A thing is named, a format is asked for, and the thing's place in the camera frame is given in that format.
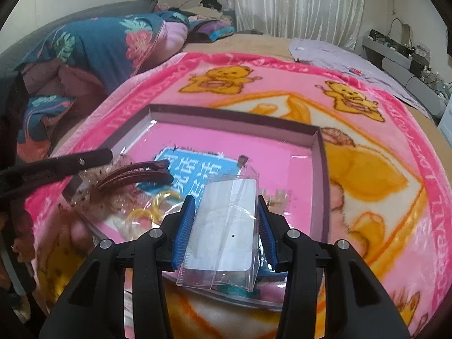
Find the yellow bear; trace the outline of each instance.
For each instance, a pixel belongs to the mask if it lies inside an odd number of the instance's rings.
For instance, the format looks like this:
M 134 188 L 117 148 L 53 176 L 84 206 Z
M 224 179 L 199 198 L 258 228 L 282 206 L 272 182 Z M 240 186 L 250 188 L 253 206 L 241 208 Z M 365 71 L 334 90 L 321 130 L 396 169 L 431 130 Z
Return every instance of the yellow bear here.
M 327 81 L 325 83 L 331 90 L 324 89 L 321 85 L 316 87 L 322 89 L 325 95 L 334 98 L 334 108 L 336 110 L 361 114 L 372 120 L 385 122 L 385 119 L 378 110 L 377 102 L 368 101 L 363 94 L 345 84 L 334 81 Z
M 243 85 L 261 77 L 247 78 L 252 69 L 246 66 L 224 66 L 207 71 L 204 75 L 192 75 L 191 84 L 183 87 L 181 93 L 239 94 Z

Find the blue floral blanket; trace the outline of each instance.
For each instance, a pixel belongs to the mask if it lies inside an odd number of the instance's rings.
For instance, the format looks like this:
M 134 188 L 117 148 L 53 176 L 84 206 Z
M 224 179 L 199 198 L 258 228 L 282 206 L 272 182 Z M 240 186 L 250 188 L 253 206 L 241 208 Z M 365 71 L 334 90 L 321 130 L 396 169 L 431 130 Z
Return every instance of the blue floral blanket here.
M 138 73 L 151 55 L 164 21 L 181 22 L 188 27 L 188 19 L 178 12 L 74 21 L 55 29 L 16 69 L 59 58 L 64 64 L 94 74 L 111 94 Z

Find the transparent packaging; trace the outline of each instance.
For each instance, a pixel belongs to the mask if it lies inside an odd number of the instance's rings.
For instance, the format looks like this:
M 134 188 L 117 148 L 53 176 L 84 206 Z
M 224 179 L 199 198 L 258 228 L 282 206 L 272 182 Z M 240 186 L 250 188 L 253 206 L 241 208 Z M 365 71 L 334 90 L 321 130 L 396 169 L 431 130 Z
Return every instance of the transparent packaging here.
M 183 204 L 181 195 L 169 187 L 148 193 L 137 185 L 128 185 L 100 199 L 92 197 L 93 188 L 111 172 L 134 163 L 132 157 L 121 154 L 110 164 L 80 172 L 82 185 L 71 202 L 83 215 L 98 215 L 100 211 L 114 215 L 112 223 L 126 241 L 136 240 L 146 231 L 160 226 L 167 215 L 178 212 Z
M 176 285 L 252 292 L 259 269 L 257 195 L 258 174 L 250 166 L 239 175 L 209 177 Z

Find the yellow rubber band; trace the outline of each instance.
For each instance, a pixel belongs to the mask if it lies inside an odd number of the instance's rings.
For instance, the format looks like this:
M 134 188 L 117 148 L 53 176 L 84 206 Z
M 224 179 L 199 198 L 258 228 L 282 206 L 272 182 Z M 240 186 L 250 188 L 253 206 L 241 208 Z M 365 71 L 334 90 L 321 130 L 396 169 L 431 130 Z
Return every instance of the yellow rubber band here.
M 152 212 L 148 209 L 135 209 L 127 216 L 126 222 L 133 221 L 138 217 L 147 217 L 150 221 L 152 221 Z
M 162 222 L 164 214 L 160 211 L 160 206 L 165 200 L 170 198 L 182 200 L 182 196 L 178 192 L 173 190 L 159 192 L 152 198 L 151 210 L 153 215 L 153 222 L 155 224 L 160 224 Z

